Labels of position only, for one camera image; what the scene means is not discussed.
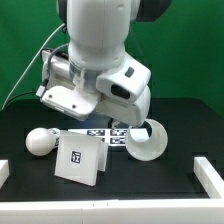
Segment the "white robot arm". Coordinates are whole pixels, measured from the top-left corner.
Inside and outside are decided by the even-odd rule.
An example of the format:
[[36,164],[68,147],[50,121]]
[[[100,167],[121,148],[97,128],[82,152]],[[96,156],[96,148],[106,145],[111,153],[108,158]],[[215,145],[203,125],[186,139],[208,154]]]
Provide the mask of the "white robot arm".
[[132,21],[153,22],[172,0],[57,0],[68,57],[44,60],[42,103],[78,120],[100,112],[140,127],[150,107],[150,70],[125,51]]

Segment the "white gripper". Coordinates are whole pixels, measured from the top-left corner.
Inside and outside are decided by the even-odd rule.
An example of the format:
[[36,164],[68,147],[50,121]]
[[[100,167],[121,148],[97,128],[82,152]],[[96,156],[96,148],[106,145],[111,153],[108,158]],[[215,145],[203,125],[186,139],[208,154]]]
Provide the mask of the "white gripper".
[[129,54],[111,67],[77,67],[70,56],[44,50],[42,84],[37,91],[46,106],[83,121],[94,112],[120,123],[141,126],[149,112],[151,72]]

